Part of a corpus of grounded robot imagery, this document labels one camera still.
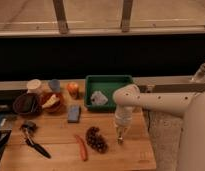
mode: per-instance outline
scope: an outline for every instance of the cup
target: cup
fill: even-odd
[[[33,79],[27,82],[26,87],[28,93],[42,93],[42,82],[39,79]]]
[[[60,93],[60,81],[57,79],[52,79],[48,81],[50,89],[55,93]]]

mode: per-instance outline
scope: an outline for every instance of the orange carrot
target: orange carrot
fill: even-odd
[[[88,160],[87,149],[86,149],[86,146],[85,146],[85,143],[84,143],[83,139],[79,135],[74,135],[74,137],[76,138],[76,140],[77,140],[77,142],[79,143],[79,146],[80,146],[81,159],[83,161]]]

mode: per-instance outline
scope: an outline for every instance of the bowl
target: bowl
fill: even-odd
[[[62,95],[62,93],[54,93],[54,92],[50,92],[50,93],[45,93],[42,95],[41,97],[41,106],[43,104],[45,104],[47,102],[47,100],[49,100],[49,98],[55,94],[56,97],[58,97],[60,100],[58,102],[56,102],[55,104],[53,104],[51,107],[47,107],[47,108],[44,108],[44,110],[48,113],[54,113],[54,112],[57,112],[59,111],[63,105],[64,105],[64,97]]]
[[[20,115],[38,114],[41,111],[40,98],[36,93],[24,93],[13,102],[13,110]]]

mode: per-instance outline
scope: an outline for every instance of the green tray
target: green tray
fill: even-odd
[[[113,101],[115,90],[132,84],[133,79],[130,75],[88,75],[85,83],[84,104],[90,111],[113,111],[116,104]],[[92,105],[91,95],[94,91],[101,91],[107,98],[105,105]]]

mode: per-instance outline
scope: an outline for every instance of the wooden table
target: wooden table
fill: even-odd
[[[133,121],[123,145],[118,145],[113,124],[113,113],[94,113],[84,107],[84,80],[80,85],[80,98],[73,100],[65,90],[68,81],[61,83],[66,106],[80,104],[82,108],[80,123],[68,123],[67,113],[41,113],[33,118],[18,116],[10,139],[0,162],[0,171],[116,171],[116,170],[155,170],[156,163],[142,110],[134,112]],[[34,140],[51,154],[52,158],[39,154],[24,142],[19,130],[25,119],[34,121],[38,130]],[[86,130],[91,126],[100,128],[109,146],[105,154],[94,151],[87,145],[88,161],[82,161],[79,145],[74,134],[85,140]]]

